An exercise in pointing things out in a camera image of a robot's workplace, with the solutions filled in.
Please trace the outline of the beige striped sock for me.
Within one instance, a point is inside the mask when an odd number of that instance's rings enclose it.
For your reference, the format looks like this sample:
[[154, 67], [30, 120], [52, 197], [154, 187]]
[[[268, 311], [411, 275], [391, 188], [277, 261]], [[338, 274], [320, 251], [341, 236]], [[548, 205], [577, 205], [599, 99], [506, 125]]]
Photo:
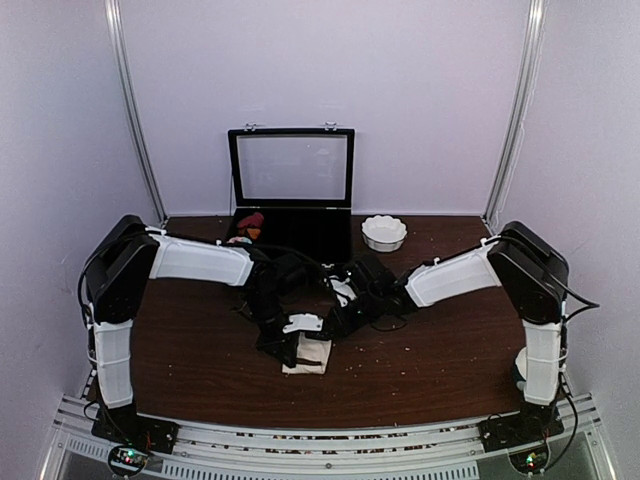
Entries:
[[296, 365], [282, 366], [285, 375], [324, 375], [329, 362], [333, 342], [308, 338], [301, 333], [296, 350]]

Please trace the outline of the pink mint patterned sock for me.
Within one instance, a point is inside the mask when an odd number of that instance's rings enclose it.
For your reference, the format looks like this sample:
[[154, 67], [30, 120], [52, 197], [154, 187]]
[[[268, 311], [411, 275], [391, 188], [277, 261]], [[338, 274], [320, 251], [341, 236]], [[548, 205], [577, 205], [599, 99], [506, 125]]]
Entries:
[[253, 244], [253, 241], [249, 237], [235, 236], [235, 237], [230, 238], [226, 243], [227, 244], [248, 244], [248, 245], [251, 245], [251, 244]]

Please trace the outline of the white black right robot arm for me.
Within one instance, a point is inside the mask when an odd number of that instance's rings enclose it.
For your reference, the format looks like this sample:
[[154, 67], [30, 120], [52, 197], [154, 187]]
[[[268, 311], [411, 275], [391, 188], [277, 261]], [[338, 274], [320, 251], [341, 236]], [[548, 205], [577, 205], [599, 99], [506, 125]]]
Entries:
[[521, 401], [510, 366], [523, 345], [507, 294], [483, 289], [421, 309], [400, 330], [385, 319], [338, 342], [318, 396], [342, 426], [508, 412]]

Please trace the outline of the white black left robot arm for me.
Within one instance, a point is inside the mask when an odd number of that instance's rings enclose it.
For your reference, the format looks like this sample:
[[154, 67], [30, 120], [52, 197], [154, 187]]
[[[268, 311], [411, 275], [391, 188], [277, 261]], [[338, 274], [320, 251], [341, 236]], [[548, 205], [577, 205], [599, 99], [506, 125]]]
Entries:
[[247, 315], [259, 328], [259, 346], [295, 367], [299, 338], [320, 332], [323, 322], [312, 313], [284, 309], [284, 260], [275, 253], [246, 242], [172, 236], [133, 214], [116, 221], [87, 259], [81, 288], [99, 392], [109, 408], [103, 422], [121, 443], [133, 444], [144, 433], [142, 419], [126, 408], [135, 399], [133, 332], [150, 325], [152, 298], [170, 286], [241, 291]]

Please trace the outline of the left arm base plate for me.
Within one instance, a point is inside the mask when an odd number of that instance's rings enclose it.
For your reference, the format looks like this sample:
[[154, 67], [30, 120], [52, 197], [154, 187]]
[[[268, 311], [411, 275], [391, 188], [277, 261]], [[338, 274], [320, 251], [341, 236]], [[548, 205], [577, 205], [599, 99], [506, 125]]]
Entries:
[[95, 437], [164, 454], [173, 452], [178, 432], [177, 423], [139, 415], [134, 404], [114, 409], [101, 406], [91, 429]]

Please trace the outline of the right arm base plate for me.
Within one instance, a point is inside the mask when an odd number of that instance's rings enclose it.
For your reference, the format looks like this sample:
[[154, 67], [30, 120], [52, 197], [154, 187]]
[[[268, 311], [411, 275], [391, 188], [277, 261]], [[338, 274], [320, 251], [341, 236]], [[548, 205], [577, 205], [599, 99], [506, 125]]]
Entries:
[[542, 442], [564, 432], [555, 406], [523, 403], [517, 413], [491, 415], [478, 424], [485, 452]]

